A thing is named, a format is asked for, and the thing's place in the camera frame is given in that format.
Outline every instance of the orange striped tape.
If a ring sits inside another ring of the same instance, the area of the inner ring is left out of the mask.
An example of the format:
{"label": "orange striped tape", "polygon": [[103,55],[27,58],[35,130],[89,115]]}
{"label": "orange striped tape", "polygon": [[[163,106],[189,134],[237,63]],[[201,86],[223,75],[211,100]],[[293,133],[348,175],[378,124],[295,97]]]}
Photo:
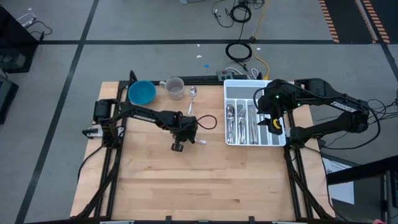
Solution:
{"label": "orange striped tape", "polygon": [[372,3],[370,2],[370,0],[363,0],[363,3],[365,5],[365,8],[368,11],[369,15],[371,16],[373,23],[376,25],[376,29],[380,33],[381,38],[383,39],[383,42],[389,44],[390,37],[388,36],[386,30],[384,29],[383,25],[381,24],[381,21],[380,21],[379,17],[377,16],[377,13],[373,9]]}
{"label": "orange striped tape", "polygon": [[[354,0],[354,1],[355,1],[355,4],[356,4],[356,7],[358,8],[359,12],[360,12],[361,15],[362,15],[362,19],[363,19],[363,21],[364,21],[366,27],[368,28],[368,32],[369,32],[369,34],[370,34],[371,37],[372,37],[372,42],[376,42],[377,38],[376,38],[376,36],[373,34],[371,25],[369,24],[368,20],[366,19],[366,16],[365,16],[364,12],[362,11],[362,7],[359,5],[359,2],[358,2],[358,1],[360,1],[360,0]],[[369,0],[363,0],[363,1],[364,1],[364,3],[365,3],[365,6],[366,6],[366,7],[372,7],[372,5],[370,4],[370,1],[369,1]]]}
{"label": "orange striped tape", "polygon": [[331,38],[333,39],[334,43],[339,43],[338,34],[336,32],[335,26],[333,25],[333,21],[331,20],[331,16],[329,14],[329,10],[325,4],[325,0],[319,0],[319,5],[321,7],[323,16],[325,17],[326,23],[328,24],[329,32]]}

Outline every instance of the spoon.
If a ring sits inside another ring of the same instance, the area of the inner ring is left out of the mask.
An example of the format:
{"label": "spoon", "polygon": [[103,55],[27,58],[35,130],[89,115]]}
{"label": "spoon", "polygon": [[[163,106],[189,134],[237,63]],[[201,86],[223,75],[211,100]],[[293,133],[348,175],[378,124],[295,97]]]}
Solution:
{"label": "spoon", "polygon": [[228,139],[227,143],[234,144],[234,119],[235,119],[235,109],[234,106],[228,105],[226,107],[226,119],[228,121]]}
{"label": "spoon", "polygon": [[191,115],[192,114],[193,97],[197,95],[197,88],[195,86],[191,87],[191,89],[189,90],[189,95],[191,96],[191,103],[189,104],[188,115]]}

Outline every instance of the paper sheet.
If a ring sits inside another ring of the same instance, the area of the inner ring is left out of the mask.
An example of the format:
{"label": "paper sheet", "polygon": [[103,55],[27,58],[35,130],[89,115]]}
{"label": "paper sheet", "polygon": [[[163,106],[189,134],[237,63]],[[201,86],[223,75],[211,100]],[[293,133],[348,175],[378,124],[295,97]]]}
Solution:
{"label": "paper sheet", "polygon": [[[325,163],[326,173],[332,173],[336,171],[340,171],[343,169],[351,168],[351,166],[347,166],[345,164],[331,161],[329,159],[322,158]],[[342,202],[350,203],[352,205],[355,204],[354,201],[354,182],[348,182],[343,184],[336,184],[329,186],[330,197]]]}

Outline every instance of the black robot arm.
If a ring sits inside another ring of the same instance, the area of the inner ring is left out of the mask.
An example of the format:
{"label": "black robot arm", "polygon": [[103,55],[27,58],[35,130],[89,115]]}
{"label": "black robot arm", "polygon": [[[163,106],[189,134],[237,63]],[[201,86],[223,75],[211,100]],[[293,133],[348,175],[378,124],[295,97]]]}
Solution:
{"label": "black robot arm", "polygon": [[347,94],[334,90],[329,83],[320,78],[295,80],[294,84],[284,80],[274,80],[265,88],[258,89],[254,94],[264,90],[258,100],[258,113],[269,114],[270,119],[258,125],[267,125],[270,133],[282,134],[279,118],[287,111],[301,105],[329,105],[343,113],[333,121],[328,121],[309,128],[294,127],[287,130],[290,143],[304,147],[310,138],[322,138],[325,134],[338,131],[361,133],[368,128],[369,106],[365,101],[354,99]]}
{"label": "black robot arm", "polygon": [[[119,108],[119,111],[113,116],[111,116],[112,106]],[[183,145],[180,142],[190,141],[192,144],[195,143],[195,136],[198,129],[196,117],[184,116],[180,111],[154,111],[132,105],[130,102],[120,103],[111,99],[95,102],[93,121],[101,125],[104,144],[114,146],[114,144],[118,143],[119,138],[116,122],[125,117],[151,122],[163,130],[170,131],[175,139],[171,148],[173,151],[183,151]]]}

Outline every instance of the white cutlery tray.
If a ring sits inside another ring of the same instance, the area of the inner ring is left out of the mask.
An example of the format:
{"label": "white cutlery tray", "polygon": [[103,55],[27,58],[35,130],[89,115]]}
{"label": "white cutlery tray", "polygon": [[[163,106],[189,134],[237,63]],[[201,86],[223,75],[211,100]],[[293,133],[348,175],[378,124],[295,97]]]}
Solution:
{"label": "white cutlery tray", "polygon": [[[286,145],[285,127],[283,118],[279,118],[282,125],[283,133],[281,135],[271,134],[268,127],[256,125],[258,144],[250,144],[249,142],[249,110],[248,106],[253,105],[254,92],[265,87],[271,81],[268,80],[225,80],[224,81],[224,119],[225,119],[225,143],[230,146],[284,146]],[[262,91],[257,93],[256,100],[260,98]],[[228,105],[234,106],[234,142],[228,143],[228,121],[226,108]],[[246,110],[246,137],[245,144],[238,144],[238,117],[242,109]],[[265,118],[270,118],[269,114],[256,114],[256,124]]]}

